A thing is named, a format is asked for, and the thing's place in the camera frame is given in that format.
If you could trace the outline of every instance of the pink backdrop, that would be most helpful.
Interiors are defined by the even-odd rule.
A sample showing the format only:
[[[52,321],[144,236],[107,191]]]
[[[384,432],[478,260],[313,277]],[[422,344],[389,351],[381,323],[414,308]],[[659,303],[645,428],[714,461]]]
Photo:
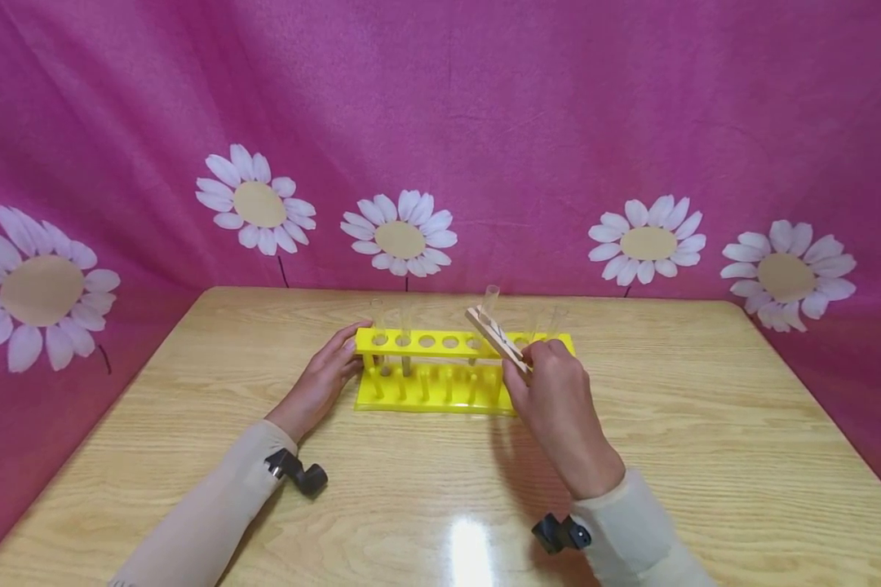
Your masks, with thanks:
[[[232,143],[316,209],[296,254],[195,196]],[[402,190],[453,218],[428,277],[340,227]],[[602,279],[589,229],[667,193],[700,262]],[[835,234],[857,291],[768,339],[881,477],[881,0],[0,0],[0,205],[120,277],[104,353],[9,373],[0,346],[0,539],[212,285],[744,302],[721,251],[783,218]]]

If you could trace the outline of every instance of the test tube rack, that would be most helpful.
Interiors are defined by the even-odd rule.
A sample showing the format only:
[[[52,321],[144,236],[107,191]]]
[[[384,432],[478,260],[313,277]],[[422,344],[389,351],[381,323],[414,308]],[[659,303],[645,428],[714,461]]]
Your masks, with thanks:
[[[522,340],[522,333],[505,334],[517,346],[532,342]],[[545,337],[539,334],[533,340]],[[551,338],[562,340],[574,354],[570,334],[560,333]],[[489,342],[476,332],[412,329],[406,338],[401,329],[360,328],[356,333],[356,353],[362,356],[364,364],[356,410],[515,415],[502,383],[501,364],[423,362],[426,358],[474,359],[474,363],[500,359]],[[376,357],[409,357],[408,376],[402,363],[377,363]]]

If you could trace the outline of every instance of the sleeve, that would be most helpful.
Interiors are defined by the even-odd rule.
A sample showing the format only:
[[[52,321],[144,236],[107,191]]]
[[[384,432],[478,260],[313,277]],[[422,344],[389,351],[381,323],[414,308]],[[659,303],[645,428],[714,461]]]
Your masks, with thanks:
[[[144,539],[109,587],[216,585],[242,534],[280,481],[263,460],[297,444],[267,420],[245,430],[210,472]]]
[[[638,470],[607,495],[574,502],[571,517],[591,534],[584,554],[603,587],[715,587]]]

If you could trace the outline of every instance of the table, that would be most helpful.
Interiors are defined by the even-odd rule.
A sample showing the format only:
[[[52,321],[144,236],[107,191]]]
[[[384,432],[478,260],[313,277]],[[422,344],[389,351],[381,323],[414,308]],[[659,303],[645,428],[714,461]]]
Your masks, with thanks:
[[[424,328],[478,297],[406,296]],[[0,585],[100,585],[374,295],[205,292],[0,546]],[[531,305],[503,297],[522,329]],[[560,298],[608,437],[722,586],[881,586],[881,483],[743,311]],[[352,384],[302,449],[330,486],[285,486],[223,585],[596,585],[529,528],[569,496],[514,418],[355,413]]]

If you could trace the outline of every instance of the white daisy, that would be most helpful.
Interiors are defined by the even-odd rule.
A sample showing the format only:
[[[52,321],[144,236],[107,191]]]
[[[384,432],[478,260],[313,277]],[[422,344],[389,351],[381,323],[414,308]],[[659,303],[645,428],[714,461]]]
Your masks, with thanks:
[[[417,277],[433,276],[450,258],[438,249],[457,244],[450,230],[454,216],[447,210],[434,211],[434,196],[417,190],[404,190],[395,203],[379,193],[372,201],[359,200],[362,213],[346,212],[340,223],[343,232],[358,241],[357,253],[373,254],[372,266],[387,268],[395,276],[410,271]]]
[[[232,160],[209,155],[206,165],[215,177],[199,178],[196,197],[208,209],[219,212],[213,221],[222,228],[238,230],[238,242],[264,254],[281,247],[297,253],[297,243],[309,245],[304,230],[317,227],[312,204],[294,198],[297,184],[291,178],[270,177],[268,160],[261,153],[252,157],[240,144],[232,144]]]
[[[855,259],[842,254],[844,245],[826,235],[812,242],[812,224],[778,220],[769,236],[745,232],[739,245],[724,247],[724,256],[736,261],[721,270],[721,277],[741,277],[731,285],[731,293],[747,298],[744,309],[757,313],[768,329],[788,333],[793,327],[801,333],[806,326],[799,310],[813,320],[826,313],[829,302],[855,293],[855,285],[842,279],[855,268]]]
[[[95,350],[91,333],[104,329],[120,277],[106,268],[84,274],[98,256],[50,223],[0,206],[0,225],[9,236],[0,235],[0,345],[10,341],[9,370],[30,369],[44,342],[55,371],[73,354],[87,357]]]
[[[603,278],[616,278],[618,285],[630,285],[637,278],[648,284],[656,273],[675,277],[678,267],[698,264],[705,248],[705,235],[696,235],[702,212],[688,215],[688,198],[675,203],[673,196],[662,196],[649,210],[643,202],[630,200],[626,217],[606,212],[600,224],[587,235],[603,243],[587,255],[591,261],[607,261]]]

